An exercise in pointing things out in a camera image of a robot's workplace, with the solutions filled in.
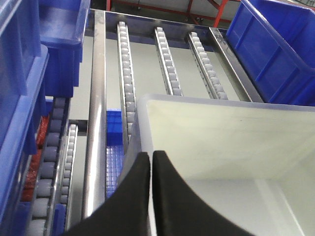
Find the stainless steel rail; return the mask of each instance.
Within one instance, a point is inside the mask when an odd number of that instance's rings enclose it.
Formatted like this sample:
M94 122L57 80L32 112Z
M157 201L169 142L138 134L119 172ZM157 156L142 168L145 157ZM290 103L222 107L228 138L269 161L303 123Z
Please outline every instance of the stainless steel rail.
M227 95L196 32L188 34L188 43L210 98L227 100Z
M165 32L163 28L156 27L154 29L154 33L158 60L160 63L166 92L169 95L183 96Z
M210 39L236 94L241 101L263 102L237 57L217 28L209 28Z
M117 46L123 121L123 143L126 152L131 137L131 127L136 110L136 98L128 26L123 21L120 21L117 24Z
M105 12L94 12L94 48L82 218L104 201L106 191Z

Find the metal bar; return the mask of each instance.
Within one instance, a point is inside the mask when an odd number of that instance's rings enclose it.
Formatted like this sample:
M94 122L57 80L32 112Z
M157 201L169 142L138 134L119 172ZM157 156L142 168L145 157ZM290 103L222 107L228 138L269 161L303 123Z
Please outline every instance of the metal bar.
M105 201L106 191L105 12L96 10L94 18L93 67L82 218L90 216Z
M75 160L75 153L76 153L76 146L77 146L77 140L78 140L78 130L79 127L76 124L70 124L69 126L69 132L68 132L68 144L67 144L67 155L68 155L68 150L70 149L70 145L73 144L73 153L72 153L72 160L71 160L71 170L70 170L70 183L69 183L69 188L68 188L68 200L67 200L67 208L66 208L66 216L65 216L65 224L64 228L67 231L70 228L70 218L69 215L71 213L69 203L71 203L72 199L72 175L73 175L73 167L74 167L74 160Z
M186 12L182 11L176 11L176 10L170 10L170 9L165 9L161 7L156 7L156 6L148 6L148 5L143 5L143 4L137 4L133 2L127 2L123 0L112 0L113 2L120 3L120 4L125 4L125 5L130 5L130 6L138 6L146 9L151 9L151 10L156 10L156 11L164 11L164 12L170 12L170 13L175 13L175 14L180 14L180 15L187 15Z
M128 26L125 22L119 22L117 24L117 39L123 121L123 143L124 150L126 152L131 137L131 127L136 109L136 98Z
M212 27L209 29L213 48L239 99L241 101L263 102L220 31Z
M222 16L224 8L225 8L225 5L227 4L228 1L229 0L222 0L221 5L219 5L219 8L218 8L219 11L217 13L216 20L215 20L215 22L213 24L213 27L215 27L215 28L218 27L220 19L221 19L221 16Z
M178 81L178 74L176 72L163 28L156 27L154 32L157 55L162 70L166 92L170 95L183 96L183 92Z
M188 43L210 98L227 100L227 95L196 32L189 33Z
M112 0L106 0L106 11L110 11L112 6Z
M195 23L195 25L199 25L199 22L196 21L194 16L192 14L189 14L189 17L192 19L192 21Z
M193 2L193 0L189 0L188 7L187 7L187 13L190 13L192 2Z
M209 3L211 3L212 6L214 6L217 10L219 9L220 5L217 4L214 0L207 0Z
M204 18L204 19L207 19L207 20L211 20L211 21L214 21L216 19L215 17L211 17L211 16L203 16L203 15L198 15L198 14L191 14L191 15L194 16L194 17L200 17L200 18ZM220 19L220 21L231 23L230 20L226 20L226 19Z

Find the conveyor rack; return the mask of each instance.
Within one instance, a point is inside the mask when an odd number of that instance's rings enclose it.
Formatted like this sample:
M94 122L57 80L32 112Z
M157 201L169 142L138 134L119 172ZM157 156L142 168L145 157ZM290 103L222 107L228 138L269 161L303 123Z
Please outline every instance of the conveyor rack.
M178 78L175 68L176 62L172 60L168 50L169 47L176 47L191 49L201 74L200 79L203 79L209 97L227 99L209 59L204 53L205 50L213 49L218 54L222 67L228 75L239 99L241 101L263 102L219 29L100 10L94 10L93 14L94 56L82 208L83 218L91 215L106 199L106 179L103 172L106 169L106 159L104 159L106 146L102 145L106 142L106 135L104 134L106 122L103 119L106 117L106 38L118 40L125 151L126 144L130 138L130 127L133 122L133 119L130 116L128 117L128 114L133 114L136 107L136 86L133 80L130 42L156 45L165 90L170 95L184 95L180 91L180 78Z
M106 38L118 39L124 151L126 151L131 135L136 108L136 87L133 78L130 42L156 46L165 90L170 95L184 96L185 94L181 91L180 77L176 72L176 61L173 60L169 48L190 48L209 98L228 98L205 53L205 51L214 50L239 99L262 102L219 29L100 10L92 10L91 15L94 16L94 21L90 20L90 24L94 24L92 30L94 48L82 218L91 215L110 196L109 193L106 195L105 172L108 162L106 160ZM78 133L78 127L71 124L67 117L69 104L70 99L56 98L53 105L54 110L49 130L52 122L55 123L53 120L59 120L61 121L59 122L61 132L58 135L49 133L45 144L56 147L59 158L56 158L55 161L42 158L43 163L37 179L39 185L36 187L33 197L35 209L33 209L32 219L28 219L30 229L38 230L37 235L52 235L55 209L64 210L66 219L61 220L61 224L65 220L65 228L68 227L69 210L66 209L66 204L69 201L67 196L70 196L71 191L70 178L73 169L73 158L71 157L75 155ZM118 152L122 158L123 153L120 148L118 148ZM44 173L42 171L44 166L49 166L53 171ZM34 231L29 231L29 235L34 234Z

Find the blue plastic bin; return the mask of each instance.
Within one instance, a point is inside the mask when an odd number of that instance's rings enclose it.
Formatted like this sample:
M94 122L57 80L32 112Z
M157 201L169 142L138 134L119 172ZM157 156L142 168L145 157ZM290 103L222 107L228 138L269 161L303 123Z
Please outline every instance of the blue plastic bin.
M37 5L37 0L5 0L0 7L0 145L41 53Z
M39 0L40 41L48 47L46 95L72 97L79 85L79 64L90 0Z
M38 0L0 1L0 232L10 235L36 125L44 111L48 61L40 45Z
M242 0L226 34L265 102L315 106L315 13Z
M21 197L30 154L36 153L35 133L39 117L45 113L43 77L48 61L48 49L41 46L40 57L35 57L26 81L25 95L20 95L13 110L7 130L0 146L0 232L10 235L12 217ZM8 115L0 110L1 118Z

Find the bin rim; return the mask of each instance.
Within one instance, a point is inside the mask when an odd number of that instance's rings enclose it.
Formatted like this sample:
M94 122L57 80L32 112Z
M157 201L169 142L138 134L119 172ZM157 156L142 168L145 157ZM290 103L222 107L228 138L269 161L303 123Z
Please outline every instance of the bin rim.
M283 4L290 7L297 7L309 12L309 14L315 15L315 12L311 9L298 6L278 0L260 0L260 1L270 1L277 4ZM262 26L270 33L270 35L276 40L279 46L282 48L285 54L293 59L294 63L298 65L299 68L302 68L304 71L315 74L315 67L310 67L296 52L295 50L283 39L283 37L274 29L274 27L268 22L268 20L258 11L257 8L253 6L250 0L241 0L241 3L246 7L248 11L262 24Z

